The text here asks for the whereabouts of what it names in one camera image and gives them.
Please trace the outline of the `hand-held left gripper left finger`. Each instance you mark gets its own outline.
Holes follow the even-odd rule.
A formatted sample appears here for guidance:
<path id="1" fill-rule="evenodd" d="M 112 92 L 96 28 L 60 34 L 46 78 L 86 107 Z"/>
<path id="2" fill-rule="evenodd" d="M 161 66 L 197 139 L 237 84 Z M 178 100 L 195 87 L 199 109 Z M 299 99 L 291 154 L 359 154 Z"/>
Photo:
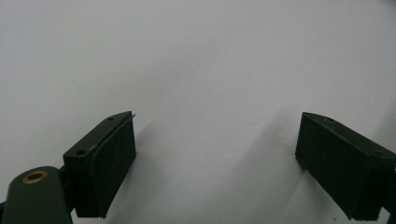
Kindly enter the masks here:
<path id="1" fill-rule="evenodd" d="M 136 156 L 133 118 L 126 111 L 104 119 L 64 153 L 79 217 L 106 217 Z"/>

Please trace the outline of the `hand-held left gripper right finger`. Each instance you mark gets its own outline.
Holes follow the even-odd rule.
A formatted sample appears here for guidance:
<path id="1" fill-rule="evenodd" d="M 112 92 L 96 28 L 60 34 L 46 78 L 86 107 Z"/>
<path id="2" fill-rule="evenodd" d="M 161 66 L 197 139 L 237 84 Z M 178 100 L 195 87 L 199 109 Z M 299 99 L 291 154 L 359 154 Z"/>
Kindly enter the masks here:
<path id="1" fill-rule="evenodd" d="M 386 209 L 396 221 L 396 153 L 334 119 L 304 112 L 295 156 L 347 218 L 375 221 Z"/>

